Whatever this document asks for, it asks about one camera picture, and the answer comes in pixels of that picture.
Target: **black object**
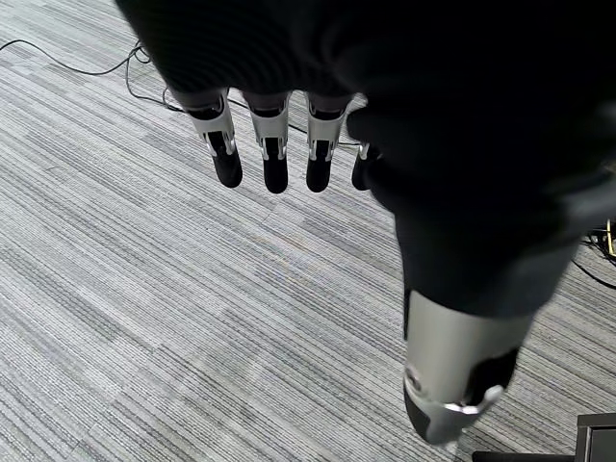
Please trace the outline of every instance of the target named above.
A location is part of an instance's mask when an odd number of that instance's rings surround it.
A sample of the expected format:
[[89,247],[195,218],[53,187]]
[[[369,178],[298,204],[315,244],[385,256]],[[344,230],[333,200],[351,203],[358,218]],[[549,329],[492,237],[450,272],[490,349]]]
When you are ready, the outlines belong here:
[[473,462],[575,462],[573,455],[499,454],[475,452]]
[[614,462],[616,413],[577,416],[576,455],[513,454],[477,451],[473,462]]
[[577,417],[576,462],[616,461],[616,413]]

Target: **black fingertip pad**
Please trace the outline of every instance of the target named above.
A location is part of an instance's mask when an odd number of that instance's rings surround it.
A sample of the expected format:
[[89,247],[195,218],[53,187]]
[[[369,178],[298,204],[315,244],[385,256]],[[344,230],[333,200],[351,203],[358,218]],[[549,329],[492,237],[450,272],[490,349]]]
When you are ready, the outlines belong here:
[[329,173],[331,171],[331,162],[326,162],[325,159],[317,159],[316,161],[308,161],[306,170],[306,185],[313,193],[321,193],[329,184]]
[[362,160],[359,155],[355,159],[355,165],[353,166],[353,173],[350,177],[350,181],[358,191],[366,191],[370,188],[366,184],[366,171],[368,169],[368,161]]
[[214,159],[214,167],[218,180],[227,188],[237,188],[244,176],[240,155],[235,149],[232,154],[219,153]]
[[263,161],[263,175],[270,193],[284,192],[289,184],[287,158],[270,158],[268,161]]
[[427,436],[427,430],[430,426],[430,418],[424,414],[424,412],[417,407],[417,404],[413,402],[413,399],[408,396],[406,387],[402,386],[402,389],[404,390],[404,406],[406,407],[406,414],[408,414],[411,424],[413,424],[413,427],[415,428],[415,431],[417,431],[418,435],[430,443]]
[[370,189],[366,178],[368,176],[368,169],[372,165],[372,163],[378,158],[379,151],[370,146],[368,148],[368,153],[366,159],[362,159],[359,154],[357,154],[357,158],[355,159],[355,165],[353,166],[353,173],[351,175],[351,182],[356,190],[366,191]]

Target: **robot finger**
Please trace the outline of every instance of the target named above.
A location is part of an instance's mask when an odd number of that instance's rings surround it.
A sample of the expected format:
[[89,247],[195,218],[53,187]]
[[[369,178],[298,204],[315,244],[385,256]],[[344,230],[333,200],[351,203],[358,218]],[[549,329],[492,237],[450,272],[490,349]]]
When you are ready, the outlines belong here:
[[256,94],[245,91],[257,143],[263,156],[263,174],[271,193],[287,189],[287,141],[289,138],[290,92]]
[[228,89],[212,91],[201,105],[202,109],[187,109],[186,113],[199,137],[208,145],[218,180],[227,188],[236,188],[242,182],[243,173],[227,101],[228,92]]
[[369,143],[363,143],[357,149],[357,158],[353,166],[351,181],[358,191],[366,191],[369,186],[366,182],[366,174],[370,165],[381,155],[378,148]]
[[331,160],[352,97],[352,94],[325,97],[306,93],[309,148],[306,184],[314,193],[320,193],[329,184]]

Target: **gray striped carpet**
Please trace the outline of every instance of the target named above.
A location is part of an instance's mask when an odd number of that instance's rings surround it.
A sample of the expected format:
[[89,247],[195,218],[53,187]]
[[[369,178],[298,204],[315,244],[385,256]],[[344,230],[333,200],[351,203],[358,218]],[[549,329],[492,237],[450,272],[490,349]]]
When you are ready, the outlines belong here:
[[[0,16],[3,43],[91,70],[135,42],[110,0],[0,0]],[[578,414],[616,411],[616,293],[571,268],[507,397],[457,448],[427,447],[403,409],[392,220],[352,189],[353,150],[309,194],[292,130],[290,187],[270,195],[234,107],[228,191],[189,121],[122,77],[0,54],[0,461],[467,461],[573,452]],[[132,80],[163,89],[151,65]]]

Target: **robotic arm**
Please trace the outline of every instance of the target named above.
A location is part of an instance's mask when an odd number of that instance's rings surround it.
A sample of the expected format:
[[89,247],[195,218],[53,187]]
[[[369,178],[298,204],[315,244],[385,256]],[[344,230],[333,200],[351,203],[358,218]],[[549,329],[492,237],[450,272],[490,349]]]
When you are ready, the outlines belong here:
[[290,92],[306,181],[329,180],[349,115],[353,184],[396,216],[411,422],[455,440],[505,391],[581,234],[616,212],[610,15],[563,2],[117,0],[209,146],[242,180],[226,100],[244,93],[272,193],[288,182]]

